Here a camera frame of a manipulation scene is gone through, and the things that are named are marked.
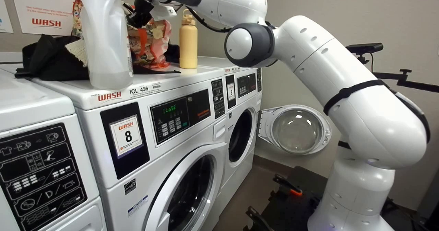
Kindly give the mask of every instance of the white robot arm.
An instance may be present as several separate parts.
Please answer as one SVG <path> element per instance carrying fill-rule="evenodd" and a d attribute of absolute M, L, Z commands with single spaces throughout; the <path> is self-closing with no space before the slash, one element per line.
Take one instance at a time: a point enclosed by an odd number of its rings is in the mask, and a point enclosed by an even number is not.
<path fill-rule="evenodd" d="M 266 0 L 149 1 L 185 4 L 231 26 L 224 43 L 231 62 L 266 67 L 280 60 L 325 106 L 342 142 L 323 201 L 308 222 L 310 231 L 392 230 L 379 212 L 394 169 L 418 162 L 429 138 L 414 103 L 395 95 L 309 18 L 298 15 L 274 29 L 267 26 Z"/>

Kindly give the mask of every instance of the yellow water bottle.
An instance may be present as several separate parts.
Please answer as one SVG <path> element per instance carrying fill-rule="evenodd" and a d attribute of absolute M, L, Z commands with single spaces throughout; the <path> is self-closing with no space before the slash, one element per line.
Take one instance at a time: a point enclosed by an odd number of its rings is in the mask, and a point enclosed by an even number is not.
<path fill-rule="evenodd" d="M 198 64 L 198 29 L 192 15 L 185 14 L 180 28 L 180 67 L 185 69 L 197 68 Z"/>

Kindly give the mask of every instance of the floor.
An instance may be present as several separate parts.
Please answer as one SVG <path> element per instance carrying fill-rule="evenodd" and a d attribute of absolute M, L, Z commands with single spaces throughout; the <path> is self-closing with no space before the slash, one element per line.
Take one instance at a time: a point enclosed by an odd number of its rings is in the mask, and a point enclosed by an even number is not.
<path fill-rule="evenodd" d="M 276 173 L 287 176 L 291 168 L 255 156 L 253 168 L 220 215 L 213 231 L 240 231 L 248 225 L 247 208 L 252 206 L 262 212 L 268 204 L 272 190 L 276 191 L 279 184 L 272 179 Z"/>

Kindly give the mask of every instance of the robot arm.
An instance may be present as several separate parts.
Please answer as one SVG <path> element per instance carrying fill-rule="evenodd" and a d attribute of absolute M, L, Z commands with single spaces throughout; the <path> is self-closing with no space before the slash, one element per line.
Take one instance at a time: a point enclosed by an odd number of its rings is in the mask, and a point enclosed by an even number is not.
<path fill-rule="evenodd" d="M 266 0 L 149 1 L 185 4 L 232 26 L 224 43 L 230 61 L 241 67 L 266 67 L 280 60 L 323 106 L 342 89 L 376 80 L 334 36 L 309 18 L 298 15 L 279 28 L 265 26 Z M 406 167 L 425 153 L 427 128 L 384 85 L 339 98 L 327 107 L 327 115 L 353 153 L 374 167 Z"/>

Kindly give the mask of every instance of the washer top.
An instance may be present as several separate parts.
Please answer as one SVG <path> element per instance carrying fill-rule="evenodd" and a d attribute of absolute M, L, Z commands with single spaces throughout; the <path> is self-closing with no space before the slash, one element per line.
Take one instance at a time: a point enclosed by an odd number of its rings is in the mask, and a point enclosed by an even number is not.
<path fill-rule="evenodd" d="M 75 113 L 66 96 L 4 70 L 0 70 L 0 100 L 0 132 Z"/>
<path fill-rule="evenodd" d="M 215 57 L 204 57 L 204 56 L 198 56 L 198 65 L 220 68 L 223 70 L 224 75 L 243 71 L 243 70 L 254 69 L 254 68 L 239 67 L 239 66 L 233 64 L 232 62 L 230 62 L 229 59 L 215 58 Z"/>
<path fill-rule="evenodd" d="M 17 66 L 8 66 L 7 68 L 0 66 L 0 68 L 9 72 L 15 72 Z M 158 71 L 174 70 L 180 71 L 180 73 L 136 74 L 134 75 L 132 85 L 117 91 L 94 89 L 88 80 L 42 81 L 41 79 L 34 78 L 32 81 L 66 95 L 76 107 L 90 110 L 223 76 L 223 71 L 219 68 L 200 65 L 196 69 L 182 69 L 173 64 L 166 69 Z"/>

